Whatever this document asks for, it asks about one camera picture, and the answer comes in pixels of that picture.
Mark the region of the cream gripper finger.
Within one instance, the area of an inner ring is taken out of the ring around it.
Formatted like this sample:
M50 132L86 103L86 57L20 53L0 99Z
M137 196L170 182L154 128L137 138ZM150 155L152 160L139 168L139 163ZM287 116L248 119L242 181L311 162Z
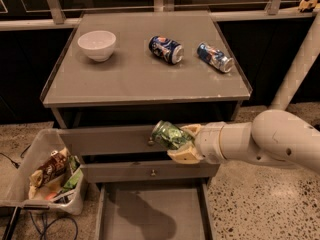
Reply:
M183 131L190 134L193 138L195 138L198 135L201 128L202 128L201 124L190 124L190 125L184 125L181 127Z
M179 164L198 164L203 160L203 157L198 153L192 142L187 142L177 150L168 150L167 154L173 161Z

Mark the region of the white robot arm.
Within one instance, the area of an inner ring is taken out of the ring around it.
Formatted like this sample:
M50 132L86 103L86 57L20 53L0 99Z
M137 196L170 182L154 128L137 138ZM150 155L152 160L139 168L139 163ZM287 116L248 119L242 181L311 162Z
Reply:
M239 160L254 165L320 173L320 132L286 111L320 51L320 15L315 17L268 110L247 123L213 122L183 127L195 140L168 156L180 164Z

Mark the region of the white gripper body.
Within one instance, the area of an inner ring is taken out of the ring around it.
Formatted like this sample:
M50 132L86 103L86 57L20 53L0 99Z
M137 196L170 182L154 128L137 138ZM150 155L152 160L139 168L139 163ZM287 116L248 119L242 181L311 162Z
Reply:
M225 161L220 148L220 134L224 122L213 122L201 127L195 138L195 147L203 160L209 164L221 164Z

